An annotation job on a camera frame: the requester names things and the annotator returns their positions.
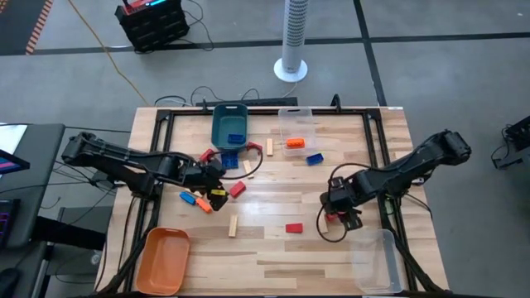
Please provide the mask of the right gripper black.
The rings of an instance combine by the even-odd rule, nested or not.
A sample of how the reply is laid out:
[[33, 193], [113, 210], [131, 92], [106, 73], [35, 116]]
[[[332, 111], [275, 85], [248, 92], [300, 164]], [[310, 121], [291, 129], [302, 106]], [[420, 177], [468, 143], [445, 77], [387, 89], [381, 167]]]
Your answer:
[[328, 180], [327, 191], [320, 195], [320, 202], [327, 214], [346, 213], [346, 230], [356, 230], [363, 227], [360, 215], [362, 212], [353, 209], [360, 205], [359, 197], [353, 186], [342, 176]]

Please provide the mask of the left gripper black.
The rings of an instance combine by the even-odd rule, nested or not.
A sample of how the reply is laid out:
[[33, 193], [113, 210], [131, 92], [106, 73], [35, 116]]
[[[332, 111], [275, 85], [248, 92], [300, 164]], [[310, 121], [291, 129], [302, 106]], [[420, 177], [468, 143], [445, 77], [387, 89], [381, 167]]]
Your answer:
[[[226, 170], [217, 159], [211, 159], [206, 163], [192, 162], [182, 169], [180, 178], [183, 186], [187, 188], [225, 190], [226, 187], [220, 182]], [[228, 196], [210, 196], [210, 206], [213, 211], [219, 211], [228, 201]]]

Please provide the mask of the large blue studded brick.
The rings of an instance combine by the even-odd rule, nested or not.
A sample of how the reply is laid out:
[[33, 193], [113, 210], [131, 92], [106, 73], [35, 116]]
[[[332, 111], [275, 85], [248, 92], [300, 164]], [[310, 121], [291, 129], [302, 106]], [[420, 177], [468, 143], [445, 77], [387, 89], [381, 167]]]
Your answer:
[[225, 170], [239, 168], [239, 154], [236, 151], [224, 151], [220, 154], [222, 166]]

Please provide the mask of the teal plastic bin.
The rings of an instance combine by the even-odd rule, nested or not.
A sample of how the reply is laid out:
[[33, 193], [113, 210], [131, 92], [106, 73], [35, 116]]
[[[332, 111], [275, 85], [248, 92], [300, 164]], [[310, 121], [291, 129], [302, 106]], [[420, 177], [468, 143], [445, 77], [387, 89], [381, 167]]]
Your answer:
[[[220, 104], [214, 108], [211, 143], [222, 151], [239, 150], [247, 144], [248, 108], [243, 104]], [[229, 144], [230, 133], [243, 134], [244, 144]]]

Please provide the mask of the black power strip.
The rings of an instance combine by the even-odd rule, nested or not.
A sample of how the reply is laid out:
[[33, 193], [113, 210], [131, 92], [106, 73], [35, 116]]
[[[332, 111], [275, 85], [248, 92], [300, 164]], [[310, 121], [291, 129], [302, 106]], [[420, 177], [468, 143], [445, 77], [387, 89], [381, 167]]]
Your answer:
[[272, 98], [272, 99], [244, 99], [244, 100], [233, 100], [233, 101], [217, 101], [217, 102], [199, 102], [196, 103], [196, 107], [215, 107], [220, 104], [244, 104], [247, 106], [297, 106], [297, 97], [286, 97], [286, 98]]

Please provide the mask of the clear labelled plastic bin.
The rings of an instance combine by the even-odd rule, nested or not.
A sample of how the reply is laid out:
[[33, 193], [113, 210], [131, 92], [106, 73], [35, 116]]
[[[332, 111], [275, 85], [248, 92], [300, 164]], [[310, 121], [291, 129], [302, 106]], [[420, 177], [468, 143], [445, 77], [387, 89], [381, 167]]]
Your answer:
[[[308, 107], [286, 107], [278, 110], [281, 148], [285, 156], [310, 156], [317, 152], [316, 126]], [[301, 148], [289, 147], [290, 139], [303, 139]]]

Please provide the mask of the black equipment crate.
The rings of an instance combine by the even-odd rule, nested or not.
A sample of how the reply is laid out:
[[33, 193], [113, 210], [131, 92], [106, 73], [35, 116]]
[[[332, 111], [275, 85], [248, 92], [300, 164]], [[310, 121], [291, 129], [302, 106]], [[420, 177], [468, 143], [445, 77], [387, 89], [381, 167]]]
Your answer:
[[190, 30], [181, 0], [166, 0], [131, 15], [123, 6], [118, 5], [114, 15], [136, 51], [158, 50]]

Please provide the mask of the white tower fan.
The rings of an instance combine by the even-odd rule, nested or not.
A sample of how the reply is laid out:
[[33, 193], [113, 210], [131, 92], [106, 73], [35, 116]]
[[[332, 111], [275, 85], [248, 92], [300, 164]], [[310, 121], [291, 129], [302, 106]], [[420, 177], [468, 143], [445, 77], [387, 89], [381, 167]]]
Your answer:
[[302, 81], [308, 72], [302, 59], [310, 0], [285, 0], [282, 56], [273, 67], [275, 75], [287, 83]]

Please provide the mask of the black equipment cart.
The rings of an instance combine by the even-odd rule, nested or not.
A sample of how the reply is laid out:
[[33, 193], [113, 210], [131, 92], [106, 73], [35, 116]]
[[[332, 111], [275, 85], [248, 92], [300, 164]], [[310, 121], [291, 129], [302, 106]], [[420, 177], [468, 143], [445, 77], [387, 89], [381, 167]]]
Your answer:
[[494, 167], [498, 170], [505, 170], [516, 164], [527, 164], [530, 166], [530, 116], [518, 121], [515, 124], [508, 124], [502, 131], [501, 135], [506, 153], [502, 158], [491, 160]]

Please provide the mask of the dark side desk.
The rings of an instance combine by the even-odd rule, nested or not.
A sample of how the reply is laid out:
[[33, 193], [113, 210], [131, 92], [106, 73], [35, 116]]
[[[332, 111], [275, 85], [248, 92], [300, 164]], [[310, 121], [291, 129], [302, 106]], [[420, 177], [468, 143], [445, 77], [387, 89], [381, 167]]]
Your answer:
[[14, 155], [29, 162], [30, 168], [0, 177], [0, 200], [19, 201], [6, 248], [29, 242], [64, 133], [63, 124], [27, 127]]

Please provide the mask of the red electronic device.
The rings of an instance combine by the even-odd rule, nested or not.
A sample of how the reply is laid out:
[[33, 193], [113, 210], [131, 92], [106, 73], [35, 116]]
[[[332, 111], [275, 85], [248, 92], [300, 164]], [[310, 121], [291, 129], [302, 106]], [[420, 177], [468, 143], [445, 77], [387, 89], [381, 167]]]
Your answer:
[[140, 12], [165, 1], [166, 0], [136, 0], [134, 2], [129, 3], [128, 0], [123, 0], [123, 8], [128, 15], [131, 15], [133, 13]]

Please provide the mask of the lit tablet screen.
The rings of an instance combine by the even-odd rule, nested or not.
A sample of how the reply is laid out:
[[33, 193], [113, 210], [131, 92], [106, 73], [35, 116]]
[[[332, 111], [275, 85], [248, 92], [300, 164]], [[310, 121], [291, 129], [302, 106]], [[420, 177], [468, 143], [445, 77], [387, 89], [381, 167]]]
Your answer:
[[23, 159], [0, 149], [0, 175], [28, 170], [30, 167], [31, 164], [28, 161], [24, 161]]

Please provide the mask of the white paper sheet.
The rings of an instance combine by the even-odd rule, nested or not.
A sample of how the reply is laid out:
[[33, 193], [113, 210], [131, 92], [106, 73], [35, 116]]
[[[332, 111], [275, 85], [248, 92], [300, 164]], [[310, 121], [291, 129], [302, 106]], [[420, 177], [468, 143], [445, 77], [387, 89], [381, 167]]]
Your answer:
[[26, 129], [27, 125], [0, 123], [0, 150], [13, 154]]

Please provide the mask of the hazard striped floor mat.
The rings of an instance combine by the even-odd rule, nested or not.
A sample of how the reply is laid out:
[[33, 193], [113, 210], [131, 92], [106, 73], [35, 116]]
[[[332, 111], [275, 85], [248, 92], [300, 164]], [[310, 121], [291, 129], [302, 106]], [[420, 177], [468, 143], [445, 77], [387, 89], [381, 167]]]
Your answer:
[[0, 0], [0, 55], [32, 55], [54, 0]]

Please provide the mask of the black table frame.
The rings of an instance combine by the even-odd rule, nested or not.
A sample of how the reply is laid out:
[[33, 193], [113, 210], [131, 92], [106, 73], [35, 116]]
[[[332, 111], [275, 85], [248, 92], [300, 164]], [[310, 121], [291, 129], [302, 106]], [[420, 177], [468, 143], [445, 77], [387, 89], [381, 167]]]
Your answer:
[[[185, 231], [190, 252], [180, 296], [356, 296], [364, 294], [353, 277], [350, 238], [341, 222], [318, 221], [320, 195], [330, 175], [349, 175], [364, 164], [396, 160], [412, 149], [404, 112], [379, 108], [366, 113], [313, 113], [316, 148], [324, 160], [308, 166], [281, 148], [278, 111], [252, 108], [248, 136], [252, 142], [273, 140], [273, 156], [252, 158], [258, 171], [246, 190], [217, 212], [207, 214], [187, 204], [180, 188], [168, 185], [162, 195], [159, 225]], [[383, 229], [378, 205], [362, 205], [361, 229]], [[238, 215], [237, 235], [229, 222]], [[287, 233], [287, 224], [303, 224], [302, 233]]]

